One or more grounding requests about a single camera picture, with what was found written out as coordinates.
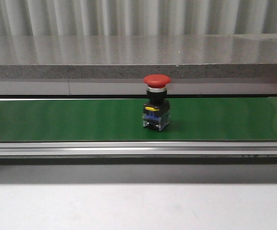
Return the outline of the grey stone counter slab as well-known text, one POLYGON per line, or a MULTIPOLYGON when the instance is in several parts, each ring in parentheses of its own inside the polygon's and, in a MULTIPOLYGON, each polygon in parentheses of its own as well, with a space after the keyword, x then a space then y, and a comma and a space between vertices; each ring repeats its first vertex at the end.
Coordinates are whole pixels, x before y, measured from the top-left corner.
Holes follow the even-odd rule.
POLYGON ((0 95, 277 95, 277 34, 0 36, 0 95))

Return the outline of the green conveyor belt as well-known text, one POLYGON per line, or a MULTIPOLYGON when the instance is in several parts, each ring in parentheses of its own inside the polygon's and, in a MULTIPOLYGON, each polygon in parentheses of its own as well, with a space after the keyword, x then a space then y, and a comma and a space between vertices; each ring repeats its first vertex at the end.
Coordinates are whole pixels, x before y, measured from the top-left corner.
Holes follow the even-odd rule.
POLYGON ((0 142, 277 140, 277 97, 171 98, 161 132, 143 127, 145 102, 0 101, 0 142))

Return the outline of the white pleated curtain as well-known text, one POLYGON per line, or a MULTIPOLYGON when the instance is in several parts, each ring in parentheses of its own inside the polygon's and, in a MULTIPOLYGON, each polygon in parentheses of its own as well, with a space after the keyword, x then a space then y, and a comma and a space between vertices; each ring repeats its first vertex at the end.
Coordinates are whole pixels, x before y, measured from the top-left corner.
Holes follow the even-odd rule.
POLYGON ((277 34, 277 0, 0 0, 0 35, 277 34))

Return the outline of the aluminium conveyor front rail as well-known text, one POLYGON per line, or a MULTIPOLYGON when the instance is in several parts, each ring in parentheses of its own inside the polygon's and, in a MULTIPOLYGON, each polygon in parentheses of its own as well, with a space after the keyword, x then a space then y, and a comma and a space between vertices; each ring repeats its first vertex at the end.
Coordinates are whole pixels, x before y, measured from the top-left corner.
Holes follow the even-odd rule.
POLYGON ((277 162, 277 141, 0 142, 0 164, 277 162))

